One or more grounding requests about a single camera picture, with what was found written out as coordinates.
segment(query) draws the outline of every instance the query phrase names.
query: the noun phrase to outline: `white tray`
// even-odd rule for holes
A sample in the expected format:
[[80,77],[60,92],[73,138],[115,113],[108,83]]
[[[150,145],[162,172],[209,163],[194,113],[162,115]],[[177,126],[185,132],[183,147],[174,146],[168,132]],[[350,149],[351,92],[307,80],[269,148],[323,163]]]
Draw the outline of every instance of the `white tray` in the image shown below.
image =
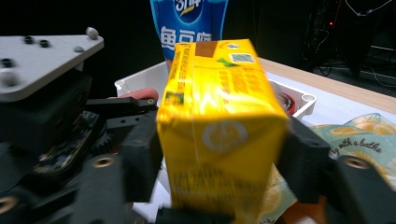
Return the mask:
[[[160,95],[160,100],[157,104],[160,106],[167,79],[168,68],[166,63],[163,62],[153,65],[128,77],[117,80],[114,85],[117,88],[118,96],[131,91],[137,91],[142,88],[155,89]],[[283,85],[279,82],[274,82],[272,80],[270,81],[272,82],[275,90],[284,92],[295,100],[297,109],[293,114],[295,118],[301,120],[303,116],[312,114],[314,111],[315,102],[317,101],[317,97],[315,95],[294,89],[293,87]]]

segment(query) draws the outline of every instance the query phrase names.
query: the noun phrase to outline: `logo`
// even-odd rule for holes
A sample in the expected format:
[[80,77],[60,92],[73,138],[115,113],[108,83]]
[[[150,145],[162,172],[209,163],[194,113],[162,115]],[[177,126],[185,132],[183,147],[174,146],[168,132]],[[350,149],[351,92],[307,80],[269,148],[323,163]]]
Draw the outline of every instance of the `logo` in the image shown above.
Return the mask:
[[205,127],[202,140],[217,152],[233,150],[248,140],[248,131],[235,120],[222,120]]
[[175,0],[175,10],[182,21],[195,21],[201,14],[202,0]]

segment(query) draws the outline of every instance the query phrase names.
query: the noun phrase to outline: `barcode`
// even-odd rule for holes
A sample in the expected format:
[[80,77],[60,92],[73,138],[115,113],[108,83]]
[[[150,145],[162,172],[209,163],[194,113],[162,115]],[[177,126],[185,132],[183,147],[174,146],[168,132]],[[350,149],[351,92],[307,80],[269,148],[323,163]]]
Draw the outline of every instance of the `barcode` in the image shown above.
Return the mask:
[[254,58],[251,54],[231,54],[233,63],[254,63]]

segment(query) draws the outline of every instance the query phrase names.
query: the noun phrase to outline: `gear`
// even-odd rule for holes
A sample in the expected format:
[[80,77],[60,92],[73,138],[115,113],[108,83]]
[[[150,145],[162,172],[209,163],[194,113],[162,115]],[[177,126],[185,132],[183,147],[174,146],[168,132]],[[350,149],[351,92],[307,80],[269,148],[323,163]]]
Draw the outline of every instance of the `gear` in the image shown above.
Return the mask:
[[100,132],[98,139],[92,145],[91,154],[93,156],[108,153],[113,148],[113,134],[107,131],[106,126]]

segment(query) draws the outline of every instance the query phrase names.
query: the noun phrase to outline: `yellow juice box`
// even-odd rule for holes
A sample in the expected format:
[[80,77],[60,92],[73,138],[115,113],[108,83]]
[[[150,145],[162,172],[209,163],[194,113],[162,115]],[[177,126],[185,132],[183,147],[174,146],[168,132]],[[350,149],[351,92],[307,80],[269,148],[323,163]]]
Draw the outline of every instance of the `yellow juice box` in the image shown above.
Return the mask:
[[248,39],[177,44],[157,115],[172,206],[259,223],[288,122]]

